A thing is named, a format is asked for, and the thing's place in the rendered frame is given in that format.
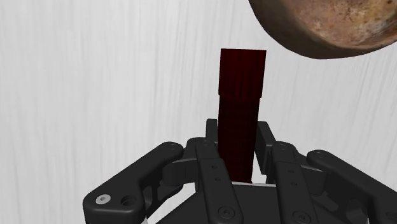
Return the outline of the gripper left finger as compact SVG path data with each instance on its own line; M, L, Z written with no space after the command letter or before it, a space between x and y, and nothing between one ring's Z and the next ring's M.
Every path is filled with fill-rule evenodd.
M187 183L196 192L157 224L244 224L235 189L214 142L218 127L186 146L164 142L83 199L86 224L144 224Z

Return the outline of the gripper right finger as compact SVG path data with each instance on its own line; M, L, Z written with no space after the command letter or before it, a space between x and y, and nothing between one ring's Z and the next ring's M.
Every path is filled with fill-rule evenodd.
M258 122L255 153L281 224L397 224L397 192L324 150L300 154Z

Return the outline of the dark red cylindrical bottle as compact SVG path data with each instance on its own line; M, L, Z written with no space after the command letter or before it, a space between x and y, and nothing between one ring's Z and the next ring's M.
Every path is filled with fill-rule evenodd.
M230 179L251 183L267 52L222 48L219 64L218 151Z

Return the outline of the brown rusty round bowl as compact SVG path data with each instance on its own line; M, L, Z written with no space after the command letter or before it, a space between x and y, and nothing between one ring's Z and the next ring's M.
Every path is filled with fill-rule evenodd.
M397 0L248 0L265 32L312 59L340 59L397 42Z

